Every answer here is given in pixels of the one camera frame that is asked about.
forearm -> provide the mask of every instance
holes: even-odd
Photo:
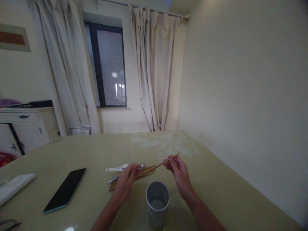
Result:
[[[192,192],[189,196],[187,196],[185,201],[196,220],[199,230],[226,230],[196,192]]]
[[[112,196],[91,228],[91,231],[109,230],[120,207],[121,203],[119,200]]]

black phone screen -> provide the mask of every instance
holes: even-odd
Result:
[[[44,209],[44,213],[62,208],[70,202],[70,199],[74,194],[85,170],[86,168],[82,168],[69,173],[58,191]]]

white curtain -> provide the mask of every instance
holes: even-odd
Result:
[[[173,49],[180,17],[129,4],[141,102],[151,131],[166,126],[171,98]]]
[[[52,72],[55,113],[61,135],[69,128],[91,126],[101,134],[93,73],[81,13],[81,0],[29,0],[42,30]]]

picture frame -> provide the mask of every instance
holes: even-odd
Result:
[[[26,29],[0,23],[0,49],[31,52]]]

table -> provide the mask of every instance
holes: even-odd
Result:
[[[0,168],[0,179],[36,173],[37,177],[0,207],[0,220],[16,219],[15,230],[90,230],[112,195],[107,184],[124,163],[161,162],[180,153],[192,184],[227,230],[303,230],[292,218],[184,131],[59,137]],[[43,209],[70,171],[87,170],[69,205],[43,214]],[[154,180],[170,191],[165,230],[196,230],[189,208],[164,167],[137,180],[119,210],[111,230],[151,230],[147,224],[145,192]]]

